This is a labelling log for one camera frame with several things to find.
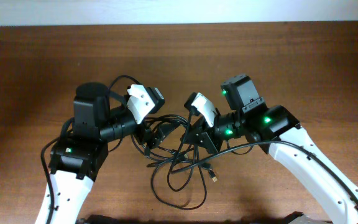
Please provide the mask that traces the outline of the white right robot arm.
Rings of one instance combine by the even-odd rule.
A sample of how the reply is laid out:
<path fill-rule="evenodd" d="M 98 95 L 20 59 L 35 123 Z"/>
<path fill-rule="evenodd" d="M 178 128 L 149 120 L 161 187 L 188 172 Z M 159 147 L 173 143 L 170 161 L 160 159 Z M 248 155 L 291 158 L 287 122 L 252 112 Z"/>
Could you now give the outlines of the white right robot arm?
<path fill-rule="evenodd" d="M 201 118 L 185 143 L 202 147 L 215 157 L 244 147 L 259 146 L 287 168 L 321 205 L 333 223 L 358 223 L 358 186 L 317 147 L 285 107 L 269 108 L 249 76 L 237 75 L 221 84 L 230 109 L 220 114 L 201 93 L 192 93 L 185 108 Z"/>

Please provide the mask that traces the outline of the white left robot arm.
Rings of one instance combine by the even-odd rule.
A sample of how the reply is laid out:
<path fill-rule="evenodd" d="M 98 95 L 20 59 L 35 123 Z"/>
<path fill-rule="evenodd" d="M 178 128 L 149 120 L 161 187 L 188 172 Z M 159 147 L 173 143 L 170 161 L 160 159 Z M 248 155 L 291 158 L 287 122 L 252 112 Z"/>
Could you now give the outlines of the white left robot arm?
<path fill-rule="evenodd" d="M 132 84 L 124 96 L 97 82 L 77 87 L 74 117 L 48 144 L 50 161 L 42 161 L 47 178 L 37 223 L 75 223 L 97 174 L 109 154 L 108 144 L 133 136 L 145 155 L 162 142 L 147 127 L 165 99 L 158 88 Z"/>

